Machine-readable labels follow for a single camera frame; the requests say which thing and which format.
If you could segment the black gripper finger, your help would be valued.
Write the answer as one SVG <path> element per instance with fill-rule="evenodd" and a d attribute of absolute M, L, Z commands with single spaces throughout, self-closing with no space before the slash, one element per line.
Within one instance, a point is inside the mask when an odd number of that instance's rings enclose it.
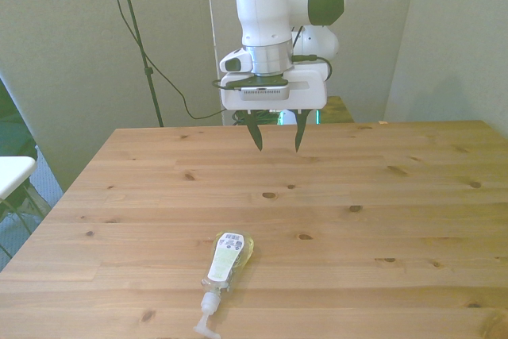
<path fill-rule="evenodd" d="M 246 110 L 244 112 L 244 122 L 248 127 L 248 131 L 250 132 L 256 147 L 262 151 L 263 138 L 257 122 L 257 112 L 255 110 Z"/>
<path fill-rule="evenodd" d="M 297 125 L 297 133 L 294 139 L 295 151 L 298 152 L 302 138 L 306 129 L 306 121 L 310 114 L 310 110 L 294 110 L 296 125 Z"/>

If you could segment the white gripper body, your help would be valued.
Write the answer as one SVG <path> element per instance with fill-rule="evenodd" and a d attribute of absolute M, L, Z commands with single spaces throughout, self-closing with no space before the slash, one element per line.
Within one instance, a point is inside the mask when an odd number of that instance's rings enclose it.
<path fill-rule="evenodd" d="M 228 73 L 220 82 L 228 110 L 312 110 L 327 102 L 326 68 L 291 68 L 281 75 Z"/>

